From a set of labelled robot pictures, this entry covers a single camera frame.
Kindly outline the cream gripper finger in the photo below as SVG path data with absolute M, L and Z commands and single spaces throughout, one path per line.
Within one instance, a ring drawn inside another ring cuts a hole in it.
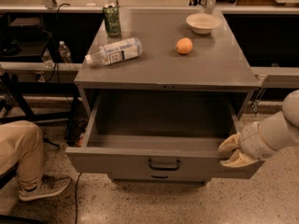
M 229 168 L 242 168 L 250 166 L 258 161 L 258 159 L 252 158 L 241 149 L 237 149 L 228 160 L 220 161 L 220 164 Z
M 226 138 L 219 146 L 219 152 L 233 152 L 240 149 L 240 133 L 235 133 Z

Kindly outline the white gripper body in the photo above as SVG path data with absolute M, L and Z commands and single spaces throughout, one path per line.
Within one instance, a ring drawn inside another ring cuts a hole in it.
M 247 161 L 265 161 L 277 153 L 263 140 L 259 125 L 258 121 L 254 121 L 244 126 L 239 133 L 240 153 Z

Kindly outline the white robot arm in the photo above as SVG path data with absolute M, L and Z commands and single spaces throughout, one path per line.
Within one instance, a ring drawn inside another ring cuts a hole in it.
M 246 167 L 271 158 L 285 147 L 294 146 L 299 146 L 299 91 L 287 95 L 281 111 L 247 124 L 226 138 L 219 151 L 234 153 L 220 164 L 230 168 Z

